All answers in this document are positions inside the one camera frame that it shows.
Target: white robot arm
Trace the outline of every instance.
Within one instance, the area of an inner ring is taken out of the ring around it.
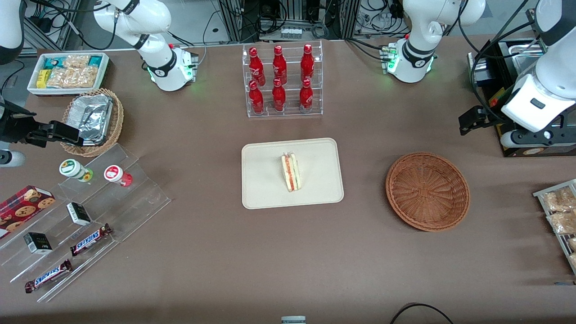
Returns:
[[[408,40],[389,44],[387,72],[400,81],[414,83],[430,70],[434,50],[442,39],[440,24],[454,24],[460,10],[461,24],[474,24],[484,13],[486,0],[404,0],[403,6],[412,30]]]
[[[536,5],[535,27],[548,51],[518,76],[502,107],[504,114],[531,132],[542,130],[576,104],[574,13],[574,0],[545,0]]]
[[[152,81],[164,91],[175,91],[195,80],[197,57],[180,48],[171,48],[164,37],[172,22],[170,11],[157,0],[97,1],[94,12],[102,29],[116,33],[133,46],[146,64]]]

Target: brown table surface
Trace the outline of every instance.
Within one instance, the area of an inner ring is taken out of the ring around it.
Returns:
[[[49,303],[0,269],[0,322],[388,323],[410,302],[455,323],[576,321],[576,287],[553,285],[574,277],[532,197],[576,178],[574,159],[504,159],[493,129],[460,136],[458,116],[477,104],[460,37],[442,41],[417,84],[382,75],[345,42],[323,46],[325,113],[294,120],[247,118],[241,46],[210,47],[197,82],[177,92],[150,82],[136,51],[109,52],[105,86],[125,109],[119,142],[173,201]],[[60,120],[69,102],[30,95],[26,108]],[[342,202],[242,206],[244,145],[321,137],[338,143]],[[59,144],[12,148],[28,160],[0,169],[1,200],[64,180],[57,165],[72,156]],[[452,161],[470,186],[469,213],[451,231],[411,228],[384,196],[390,165],[421,150]],[[428,311],[406,317],[441,323]]]

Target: red bottle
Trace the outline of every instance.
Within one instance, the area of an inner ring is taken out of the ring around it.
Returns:
[[[252,79],[258,82],[259,86],[264,86],[264,84],[266,84],[264,65],[262,64],[262,60],[258,57],[256,47],[251,47],[248,50],[248,53],[250,54],[250,74],[252,75]]]
[[[300,89],[300,111],[307,114],[312,111],[312,96],[314,92],[310,88],[310,79],[306,78],[302,82]]]
[[[286,91],[282,86],[282,81],[280,78],[274,79],[272,97],[274,98],[274,109],[276,109],[278,112],[284,111],[284,107],[286,106]]]
[[[286,68],[286,58],[282,55],[282,46],[274,46],[274,61],[272,62],[274,67],[274,77],[279,78],[282,84],[288,82],[288,71]]]
[[[304,45],[304,55],[300,61],[300,79],[304,82],[304,79],[312,79],[314,75],[314,57],[312,57],[312,45]]]
[[[264,113],[264,98],[262,97],[262,93],[260,89],[258,89],[258,84],[254,80],[250,80],[248,83],[250,86],[250,92],[248,92],[248,96],[250,97],[250,105],[252,106],[252,111],[256,115],[261,115]]]

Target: acrylic tiered stand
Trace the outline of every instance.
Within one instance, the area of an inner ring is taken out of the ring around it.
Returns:
[[[302,80],[300,79],[300,60],[304,54],[304,45],[312,45],[312,56],[314,57],[314,75],[311,79],[312,91],[312,110],[309,113],[302,113],[300,111],[300,89],[302,88]],[[274,71],[272,68],[272,61],[274,60],[274,49],[263,48],[258,44],[244,45],[242,49],[242,70],[244,72],[244,92],[246,93],[246,108],[248,117],[252,118],[266,118],[266,117],[283,117],[283,116],[309,116],[309,115],[322,115],[324,112],[324,98],[323,98],[323,53],[322,42],[291,42],[281,43],[282,52],[286,58],[286,65],[288,69],[288,82],[284,85],[286,90],[286,108],[283,112],[278,112],[274,109],[274,102],[272,99],[272,89],[274,88]],[[256,47],[258,50],[258,57],[264,64],[264,76],[266,77],[266,84],[260,87],[260,91],[264,97],[264,113],[256,115],[252,111],[250,105],[250,97],[248,93],[250,88],[248,83],[252,79],[250,74],[250,55],[248,49]]]
[[[27,281],[34,280],[70,259],[73,271],[58,276],[32,292],[38,302],[48,302],[100,260],[115,246],[125,241],[147,220],[166,206],[170,199],[157,183],[150,180],[136,158],[121,145],[116,144],[86,166],[94,177],[86,183],[68,178],[52,188],[56,202],[47,212],[35,216],[0,241],[0,262],[11,278],[24,292]],[[132,175],[132,184],[121,187],[104,179],[106,167],[116,164]],[[66,205],[69,202],[83,205],[92,219],[87,226],[74,224]],[[108,223],[113,232],[81,254],[72,257],[71,246],[96,232]],[[46,255],[32,254],[24,242],[28,232],[44,233],[52,246]]]

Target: brown wicker basket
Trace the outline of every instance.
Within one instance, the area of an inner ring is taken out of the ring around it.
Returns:
[[[83,93],[80,96],[86,97],[95,95],[107,95],[114,100],[112,116],[110,116],[110,126],[108,126],[108,139],[101,146],[73,146],[60,143],[64,150],[68,153],[80,155],[83,157],[94,157],[106,152],[109,148],[116,144],[116,142],[118,142],[120,132],[122,131],[122,122],[124,121],[124,108],[122,108],[122,103],[120,100],[118,100],[118,97],[116,97],[112,91],[103,88]],[[68,119],[68,113],[70,112],[71,106],[72,102],[70,102],[68,109],[66,109],[64,112],[64,117],[62,118],[63,123],[65,123],[66,119]]]
[[[392,164],[386,195],[400,218],[428,232],[455,227],[470,206],[462,173],[447,159],[427,152],[405,155]]]

